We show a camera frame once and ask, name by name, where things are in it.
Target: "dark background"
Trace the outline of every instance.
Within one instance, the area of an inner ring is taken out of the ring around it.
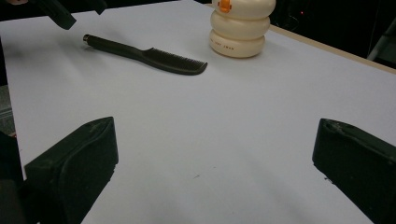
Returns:
[[[210,3],[211,0],[196,0]],[[90,10],[82,0],[60,0],[70,12]],[[161,0],[107,0],[109,8],[166,2]],[[0,21],[45,16],[35,5],[0,3]],[[298,35],[366,58],[396,17],[396,0],[277,0],[271,23]],[[0,85],[5,68],[0,52]],[[395,64],[386,64],[396,68]]]

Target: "white tabletop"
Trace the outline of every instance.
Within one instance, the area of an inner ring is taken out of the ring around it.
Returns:
[[[83,223],[372,223],[311,160],[320,118],[396,145],[396,76],[269,31],[236,60],[209,47],[213,9],[181,1],[0,22],[25,164],[112,116],[120,163]],[[169,74],[85,34],[208,62]]]

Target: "black comb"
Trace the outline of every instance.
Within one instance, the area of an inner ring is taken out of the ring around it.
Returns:
[[[207,63],[181,57],[160,49],[141,50],[94,35],[84,35],[83,40],[89,46],[101,51],[134,59],[171,73],[194,76],[203,73],[207,67]]]

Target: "white plastic bottle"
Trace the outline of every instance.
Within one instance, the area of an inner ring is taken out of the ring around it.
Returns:
[[[234,58],[259,54],[276,0],[212,0],[210,46]]]

